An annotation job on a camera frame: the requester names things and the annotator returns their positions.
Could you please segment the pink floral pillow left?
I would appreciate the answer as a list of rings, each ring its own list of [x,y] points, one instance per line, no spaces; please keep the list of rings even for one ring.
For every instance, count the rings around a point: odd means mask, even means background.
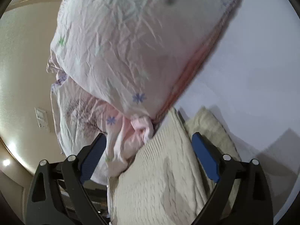
[[[97,99],[80,87],[50,56],[46,71],[54,73],[51,86],[51,105],[54,128],[62,152],[77,155],[90,145],[98,134],[106,136],[104,151],[91,179],[107,185],[109,177],[117,177],[130,165],[137,151],[154,134],[148,117],[126,118],[109,103]]]

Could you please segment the white wall switch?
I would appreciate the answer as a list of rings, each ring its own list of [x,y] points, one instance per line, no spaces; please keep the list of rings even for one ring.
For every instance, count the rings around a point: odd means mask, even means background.
[[[36,114],[36,119],[37,119],[39,128],[44,129],[47,132],[50,132],[47,112],[41,108],[35,108],[34,111]]]

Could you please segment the lavender bed sheet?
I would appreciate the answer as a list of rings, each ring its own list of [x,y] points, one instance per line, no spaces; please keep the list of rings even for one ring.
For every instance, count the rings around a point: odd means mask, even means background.
[[[201,106],[243,161],[260,161],[278,222],[299,193],[299,17],[289,0],[241,0],[175,104],[184,119]]]

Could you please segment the cream cable knit sweater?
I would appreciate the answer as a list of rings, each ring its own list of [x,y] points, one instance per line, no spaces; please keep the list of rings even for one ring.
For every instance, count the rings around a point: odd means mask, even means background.
[[[211,111],[202,107],[182,121],[170,109],[166,123],[137,152],[130,167],[108,181],[112,224],[191,224],[214,189],[198,161],[191,138],[207,137],[239,160],[234,143]]]

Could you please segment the pink floral pillow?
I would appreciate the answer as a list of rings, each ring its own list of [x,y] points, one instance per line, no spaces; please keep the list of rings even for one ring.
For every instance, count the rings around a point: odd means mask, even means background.
[[[104,151],[91,179],[107,185],[109,177],[117,177],[130,165],[137,151],[154,134],[148,117],[126,118],[109,103],[97,99],[80,87],[50,56],[46,71],[54,73],[51,86],[51,105],[54,128],[62,152],[77,155],[90,145],[98,134],[106,136]]]
[[[127,118],[159,121],[239,0],[62,0],[48,68]]]

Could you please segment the pink floral pillow right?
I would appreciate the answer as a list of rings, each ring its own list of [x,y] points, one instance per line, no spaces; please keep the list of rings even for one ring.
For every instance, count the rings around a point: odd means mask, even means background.
[[[48,68],[127,118],[159,121],[239,0],[62,0]]]

